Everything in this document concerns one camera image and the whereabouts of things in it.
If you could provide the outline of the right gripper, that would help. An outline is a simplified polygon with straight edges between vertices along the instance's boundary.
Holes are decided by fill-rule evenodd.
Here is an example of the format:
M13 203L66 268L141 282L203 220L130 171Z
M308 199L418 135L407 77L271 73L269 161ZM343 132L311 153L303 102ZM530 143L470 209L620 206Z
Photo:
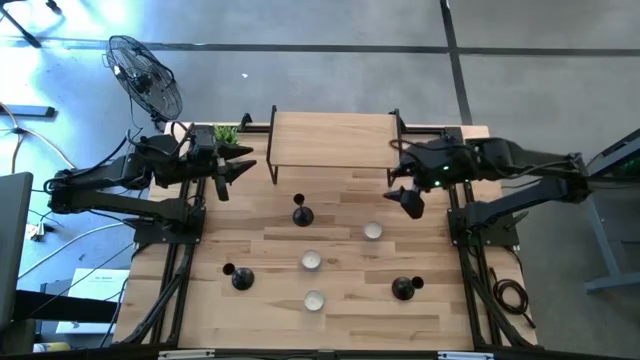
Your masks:
M447 142L407 142L402 151L399 167L390 171L392 178L411 177L410 189L400 187L385 192L383 197L400 201L401 207L412 219L424 212L422 192L446 188L461 183L468 175L468 153L459 144Z

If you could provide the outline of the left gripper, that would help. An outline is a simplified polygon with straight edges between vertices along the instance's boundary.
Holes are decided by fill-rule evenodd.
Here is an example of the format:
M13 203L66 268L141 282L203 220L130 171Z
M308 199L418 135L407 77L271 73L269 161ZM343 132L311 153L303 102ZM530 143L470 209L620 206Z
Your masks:
M254 151L252 147L222 143L218 146L212 126L196 125L191 130L192 144L187 152L187 162L191 175L211 177L220 201L229 200L227 183L237 178L257 164L256 160L226 162Z

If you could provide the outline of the black candlestick holder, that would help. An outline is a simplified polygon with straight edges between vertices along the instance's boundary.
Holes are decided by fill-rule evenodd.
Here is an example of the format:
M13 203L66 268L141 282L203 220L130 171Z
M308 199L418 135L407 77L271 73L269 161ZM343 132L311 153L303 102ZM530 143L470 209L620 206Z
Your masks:
M314 220L314 213L309 207L304 205L305 196L297 193L294 195L293 201L297 205L297 208L292 214L294 224L300 227L311 225Z
M226 263L222 272L230 277L232 287L239 291L250 289L255 281L254 272L250 268L236 267L233 263Z
M424 279L420 276L414 277L398 277L391 284L393 296L400 301L408 301L412 299L415 292L424 287Z

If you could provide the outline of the green plant in white pot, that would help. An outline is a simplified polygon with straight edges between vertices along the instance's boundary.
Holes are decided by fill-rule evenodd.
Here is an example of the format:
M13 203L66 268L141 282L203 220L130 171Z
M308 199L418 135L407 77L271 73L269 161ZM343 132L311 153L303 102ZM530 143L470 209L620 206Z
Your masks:
M231 125L214 125L214 141L216 144L238 145L238 127Z

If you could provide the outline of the black floor fan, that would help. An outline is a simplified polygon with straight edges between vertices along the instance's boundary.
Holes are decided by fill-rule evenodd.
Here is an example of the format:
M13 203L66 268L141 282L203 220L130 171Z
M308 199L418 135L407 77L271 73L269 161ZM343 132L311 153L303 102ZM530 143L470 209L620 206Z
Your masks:
M128 96L149 114L157 128L178 119L183 102L175 74L145 45L127 35L113 35L105 57Z

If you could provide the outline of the white label strip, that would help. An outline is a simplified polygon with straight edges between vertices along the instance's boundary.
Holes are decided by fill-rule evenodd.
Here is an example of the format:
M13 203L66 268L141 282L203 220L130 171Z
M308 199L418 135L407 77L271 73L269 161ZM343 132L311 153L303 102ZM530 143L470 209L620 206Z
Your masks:
M205 360L216 357L211 349L178 349L160 351L157 360Z
M495 360L493 353L463 352L463 351L439 351L438 360Z

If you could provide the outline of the white cardboard box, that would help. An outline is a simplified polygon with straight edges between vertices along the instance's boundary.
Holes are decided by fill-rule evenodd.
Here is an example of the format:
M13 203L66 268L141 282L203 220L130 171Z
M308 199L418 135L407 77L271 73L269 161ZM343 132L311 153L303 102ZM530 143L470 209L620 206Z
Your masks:
M116 303L123 290L123 283L129 277L128 270L120 269L97 269L91 275L89 268L78 268L75 270L72 283L82 279L78 284L68 290L65 295L77 298L93 300L106 300ZM116 325L110 325L113 312L109 313L106 323L79 323L79 322L59 322L56 327L56 334L105 334L112 335Z

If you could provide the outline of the black floor bar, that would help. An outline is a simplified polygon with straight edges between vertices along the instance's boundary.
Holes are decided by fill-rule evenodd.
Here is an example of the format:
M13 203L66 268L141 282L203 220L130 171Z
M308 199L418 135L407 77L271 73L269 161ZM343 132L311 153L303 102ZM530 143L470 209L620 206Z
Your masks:
M56 115L56 109L51 106L0 105L1 114L6 114L6 110L9 110L14 116L23 117L53 118Z

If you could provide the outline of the black table beam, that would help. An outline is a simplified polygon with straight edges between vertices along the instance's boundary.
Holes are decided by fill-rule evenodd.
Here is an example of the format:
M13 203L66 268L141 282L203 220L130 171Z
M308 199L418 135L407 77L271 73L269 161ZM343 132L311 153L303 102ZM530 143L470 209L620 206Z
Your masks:
M109 323L119 303L18 290L11 320Z

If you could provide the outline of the dark grey monitor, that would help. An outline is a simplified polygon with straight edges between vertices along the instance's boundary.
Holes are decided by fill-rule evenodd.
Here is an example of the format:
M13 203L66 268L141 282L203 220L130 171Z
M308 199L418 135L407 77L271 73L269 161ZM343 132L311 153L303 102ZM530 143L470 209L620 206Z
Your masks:
M33 174L0 176L0 331L11 321Z

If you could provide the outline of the black tripod stand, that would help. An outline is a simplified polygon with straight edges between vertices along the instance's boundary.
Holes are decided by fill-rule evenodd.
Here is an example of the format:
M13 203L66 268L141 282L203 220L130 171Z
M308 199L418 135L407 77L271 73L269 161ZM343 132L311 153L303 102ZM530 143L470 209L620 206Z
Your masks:
M5 5L12 2L26 1L26 0L0 0L0 17L7 19L22 35L22 37L34 48L41 48L40 41L22 27L5 9ZM62 15L62 9L58 6L55 0L46 0L45 5L56 15Z

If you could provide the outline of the wooden shelf riser black frame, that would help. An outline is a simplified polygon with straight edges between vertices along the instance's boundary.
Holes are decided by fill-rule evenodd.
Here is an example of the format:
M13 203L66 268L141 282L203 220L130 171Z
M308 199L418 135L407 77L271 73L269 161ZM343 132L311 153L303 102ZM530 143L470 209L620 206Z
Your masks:
M384 169L399 163L389 142L406 126L388 114L285 112L271 109L266 163L271 181L281 167Z

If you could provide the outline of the black aluminium station frame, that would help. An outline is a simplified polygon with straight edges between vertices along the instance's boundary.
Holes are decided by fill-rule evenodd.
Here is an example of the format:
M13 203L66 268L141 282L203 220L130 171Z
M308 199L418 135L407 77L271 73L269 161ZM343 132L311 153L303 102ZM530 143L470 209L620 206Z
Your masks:
M160 351L211 349L216 357L258 360L430 359L439 351L493 353L495 360L578 360L522 336L496 304L483 248L494 225L469 245L451 240L449 213L472 201L492 201L538 182L472 181L422 193L423 216L412 219L385 192L410 177L384 169L281 167L273 183L266 163L269 125L242 135L257 164L218 199L211 179L144 190L112 187L127 197L159 201L201 195L206 201L197 244L144 244L133 261L126 296L111 320L116 341L107 348L53 352L51 360L157 360ZM485 129L406 126L400 139L428 142L491 137ZM311 225L294 224L295 194L314 213ZM367 241L362 227L383 225ZM307 271L302 254L322 255ZM475 258L469 252L477 252ZM250 268L252 287L232 287L226 263ZM398 277L420 276L424 287L400 301L391 291ZM325 296L322 310L303 304L309 290Z

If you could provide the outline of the grey desk frame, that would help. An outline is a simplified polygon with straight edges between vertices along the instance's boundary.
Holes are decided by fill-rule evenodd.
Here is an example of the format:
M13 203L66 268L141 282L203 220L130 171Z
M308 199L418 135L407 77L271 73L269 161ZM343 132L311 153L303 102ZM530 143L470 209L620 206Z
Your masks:
M601 151L586 168L590 176L602 177L633 163L637 158L640 158L640 128ZM603 226L604 220L600 217L596 204L591 198L587 200L587 209L608 275L585 282L585 291L594 293L623 286L640 285L640 272L625 273L620 269Z

